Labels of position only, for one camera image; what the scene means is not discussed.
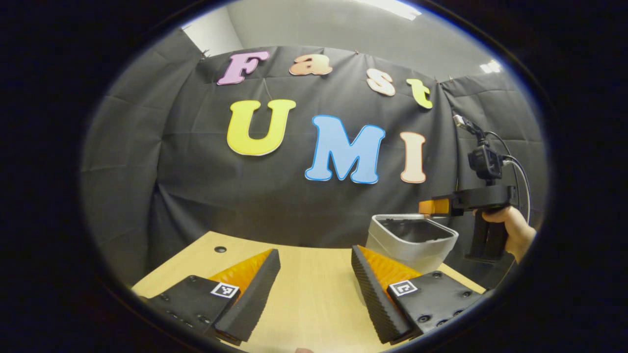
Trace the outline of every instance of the wooden table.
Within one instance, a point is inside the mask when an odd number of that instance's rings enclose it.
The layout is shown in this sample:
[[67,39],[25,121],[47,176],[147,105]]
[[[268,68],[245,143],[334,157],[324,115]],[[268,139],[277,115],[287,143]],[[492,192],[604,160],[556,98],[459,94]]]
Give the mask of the wooden table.
[[[214,251],[217,246],[227,251]],[[279,250],[281,270],[257,327],[240,349],[370,353],[391,348],[379,342],[363,304],[351,268],[351,249],[275,245],[208,232],[135,284],[133,291],[152,298],[186,276],[208,278],[271,248]],[[438,270],[478,293],[485,291],[445,264]]]

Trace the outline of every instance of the blue letter m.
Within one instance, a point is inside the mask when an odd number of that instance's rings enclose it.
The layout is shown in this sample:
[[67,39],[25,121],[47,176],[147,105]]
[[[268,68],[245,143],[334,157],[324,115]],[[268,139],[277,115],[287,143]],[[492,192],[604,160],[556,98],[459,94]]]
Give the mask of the blue letter m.
[[318,140],[312,167],[305,171],[307,179],[320,181],[331,179],[332,171],[327,168],[331,156],[338,179],[344,180],[357,161],[357,168],[351,173],[351,180],[363,184],[377,183],[379,144],[386,135],[382,128],[365,125],[353,143],[349,143],[342,121],[337,117],[317,115],[312,118],[312,124],[318,128]]

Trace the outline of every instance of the gray plastic box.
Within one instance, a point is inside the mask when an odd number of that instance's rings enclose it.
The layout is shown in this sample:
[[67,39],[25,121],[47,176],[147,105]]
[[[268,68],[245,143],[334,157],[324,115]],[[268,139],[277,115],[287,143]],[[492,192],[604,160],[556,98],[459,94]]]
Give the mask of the gray plastic box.
[[435,271],[453,249],[458,232],[422,214],[371,217],[366,248],[419,271]]

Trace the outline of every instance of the hand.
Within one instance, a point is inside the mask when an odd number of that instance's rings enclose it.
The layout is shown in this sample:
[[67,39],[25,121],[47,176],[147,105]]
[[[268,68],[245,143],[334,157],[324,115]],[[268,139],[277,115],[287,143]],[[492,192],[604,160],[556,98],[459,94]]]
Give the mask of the hand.
[[528,225],[521,212],[513,206],[491,214],[483,212],[482,218],[487,222],[504,223],[508,233],[505,250],[514,255],[514,259],[519,263],[532,244],[536,230]]

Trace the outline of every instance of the black fabric backdrop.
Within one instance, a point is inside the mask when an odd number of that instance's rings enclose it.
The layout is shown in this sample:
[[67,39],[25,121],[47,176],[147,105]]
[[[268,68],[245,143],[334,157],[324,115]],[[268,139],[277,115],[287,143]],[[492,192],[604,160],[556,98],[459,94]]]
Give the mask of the black fabric backdrop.
[[[541,138],[525,100],[504,75],[439,84],[408,68],[346,50],[282,46],[234,53],[259,50],[271,56],[245,81],[218,86],[233,53],[199,62],[199,50],[176,31],[139,57],[104,99],[85,145],[85,212],[97,244],[123,280],[135,283],[208,231],[294,246],[364,244],[374,214],[416,212],[419,199],[450,193],[458,179],[459,188],[481,186],[466,164],[474,138],[457,131],[452,108],[508,139],[530,175],[534,217],[540,219],[543,203],[537,196],[544,194],[546,179],[545,169],[535,168],[544,163]],[[296,57],[312,53],[328,56],[333,72],[288,72]],[[387,72],[396,95],[371,90],[368,68]],[[432,109],[414,101],[405,82],[410,78],[430,89]],[[230,105],[258,100],[261,107],[249,134],[263,138],[271,117],[267,104],[273,99],[296,102],[281,146],[265,156],[233,152],[226,141]],[[305,178],[317,140],[311,119],[319,114],[340,118],[351,141],[366,124],[386,131],[376,184],[340,181],[333,166],[329,181]],[[424,183],[400,179],[403,131],[426,138]],[[505,181],[512,182],[508,169]],[[469,220],[443,221],[460,233],[445,262],[481,285],[494,286],[512,257],[497,266],[463,260],[472,233]]]

